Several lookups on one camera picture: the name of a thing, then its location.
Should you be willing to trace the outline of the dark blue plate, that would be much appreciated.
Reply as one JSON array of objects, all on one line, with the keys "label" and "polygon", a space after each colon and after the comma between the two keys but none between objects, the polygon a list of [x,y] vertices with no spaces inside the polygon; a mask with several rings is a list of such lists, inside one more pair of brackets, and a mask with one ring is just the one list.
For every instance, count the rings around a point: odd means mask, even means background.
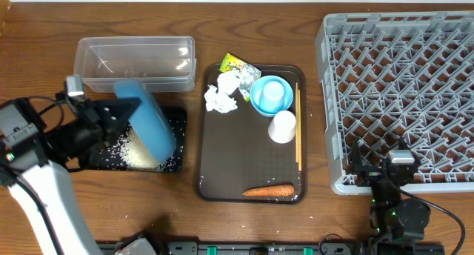
[{"label": "dark blue plate", "polygon": [[174,153],[176,138],[164,112],[145,84],[135,79],[125,79],[113,84],[119,99],[138,98],[138,105],[129,123],[144,146],[159,163],[166,162]]}]

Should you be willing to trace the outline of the orange carrot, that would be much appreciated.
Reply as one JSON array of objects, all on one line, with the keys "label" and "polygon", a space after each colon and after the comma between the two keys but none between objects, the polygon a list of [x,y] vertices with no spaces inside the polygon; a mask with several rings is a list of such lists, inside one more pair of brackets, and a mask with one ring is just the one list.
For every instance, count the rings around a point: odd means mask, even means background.
[{"label": "orange carrot", "polygon": [[292,185],[273,185],[252,188],[242,193],[243,196],[292,196],[295,188]]}]

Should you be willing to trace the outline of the white tissue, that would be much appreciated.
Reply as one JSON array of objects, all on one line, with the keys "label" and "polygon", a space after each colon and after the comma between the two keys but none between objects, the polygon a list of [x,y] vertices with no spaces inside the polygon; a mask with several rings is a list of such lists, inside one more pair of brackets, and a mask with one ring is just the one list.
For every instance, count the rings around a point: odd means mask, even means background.
[{"label": "white tissue", "polygon": [[221,73],[217,78],[218,92],[232,95],[240,84],[240,72],[238,70],[231,70]]},{"label": "white tissue", "polygon": [[207,111],[216,110],[219,113],[229,113],[238,108],[237,101],[234,98],[218,91],[218,88],[213,85],[208,86],[208,90],[204,94],[204,100]]}]

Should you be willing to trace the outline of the green snack wrapper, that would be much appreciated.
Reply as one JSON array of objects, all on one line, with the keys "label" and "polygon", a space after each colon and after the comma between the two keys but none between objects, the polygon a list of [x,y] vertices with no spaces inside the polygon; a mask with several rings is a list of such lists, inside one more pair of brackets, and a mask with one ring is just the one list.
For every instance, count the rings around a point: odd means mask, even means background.
[{"label": "green snack wrapper", "polygon": [[240,79],[238,89],[241,95],[246,102],[250,101],[251,88],[261,78],[261,71],[230,53],[223,58],[219,70],[222,73],[234,73]]}]

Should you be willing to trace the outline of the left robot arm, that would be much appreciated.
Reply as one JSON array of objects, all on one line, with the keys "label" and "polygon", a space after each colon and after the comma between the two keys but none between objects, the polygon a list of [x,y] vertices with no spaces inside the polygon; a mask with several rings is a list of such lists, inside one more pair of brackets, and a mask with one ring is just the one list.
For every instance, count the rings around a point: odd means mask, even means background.
[{"label": "left robot arm", "polygon": [[43,254],[101,254],[77,204],[69,159],[108,148],[141,104],[138,98],[68,102],[75,120],[48,130],[23,97],[1,105],[1,185],[19,203]]}]

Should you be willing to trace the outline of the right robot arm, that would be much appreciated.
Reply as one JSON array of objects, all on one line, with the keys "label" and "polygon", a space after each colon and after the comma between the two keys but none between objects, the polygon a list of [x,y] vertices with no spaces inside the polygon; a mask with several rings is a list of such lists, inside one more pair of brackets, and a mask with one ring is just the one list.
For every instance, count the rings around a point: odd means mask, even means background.
[{"label": "right robot arm", "polygon": [[353,142],[350,167],[355,184],[372,194],[370,226],[377,236],[361,248],[361,254],[417,254],[415,244],[424,238],[430,208],[416,199],[402,198],[401,187],[412,182],[421,165],[403,139],[376,165],[363,161],[358,141]]}]

